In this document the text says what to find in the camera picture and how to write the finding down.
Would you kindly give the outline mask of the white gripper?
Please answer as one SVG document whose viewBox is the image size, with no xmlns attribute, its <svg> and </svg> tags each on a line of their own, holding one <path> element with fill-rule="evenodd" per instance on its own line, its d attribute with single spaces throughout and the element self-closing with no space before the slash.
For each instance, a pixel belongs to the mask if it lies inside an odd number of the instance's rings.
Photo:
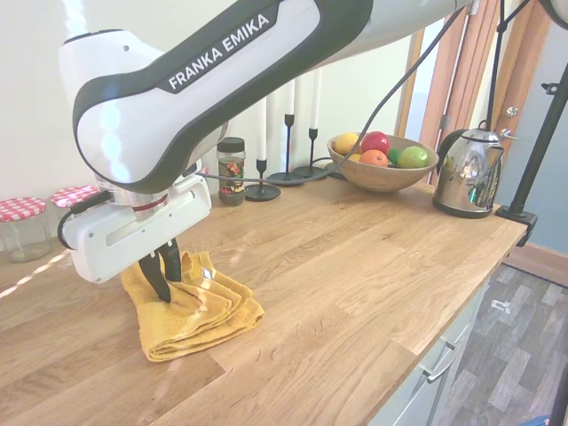
<svg viewBox="0 0 568 426">
<path fill-rule="evenodd" d="M 62 232 L 83 279 L 104 283 L 138 261 L 154 292 L 169 303 L 167 280 L 182 280 L 175 238 L 207 217 L 210 210 L 205 178 L 190 175 L 169 189 L 166 204 L 156 211 L 137 214 L 130 206 L 104 203 L 67 221 Z"/>
</svg>

